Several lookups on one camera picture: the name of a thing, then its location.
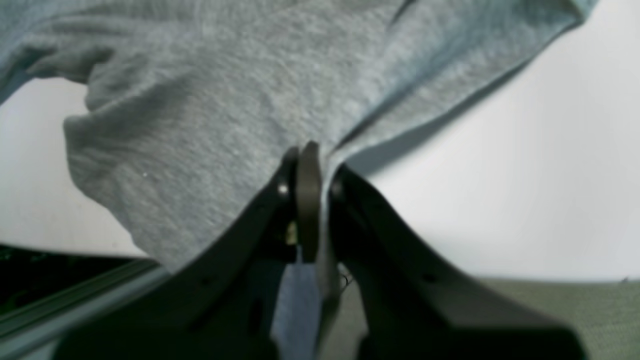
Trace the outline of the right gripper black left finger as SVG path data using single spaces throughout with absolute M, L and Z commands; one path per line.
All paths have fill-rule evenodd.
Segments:
M 315 261 L 319 145 L 286 151 L 270 181 L 199 258 L 155 289 L 71 330 L 55 360 L 279 360 L 271 335 L 288 264 Z

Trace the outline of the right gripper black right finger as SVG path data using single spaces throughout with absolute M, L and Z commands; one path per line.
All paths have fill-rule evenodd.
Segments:
M 585 360 L 578 335 L 480 284 L 430 248 L 375 187 L 341 166 L 329 190 L 337 260 L 359 285 L 359 360 Z

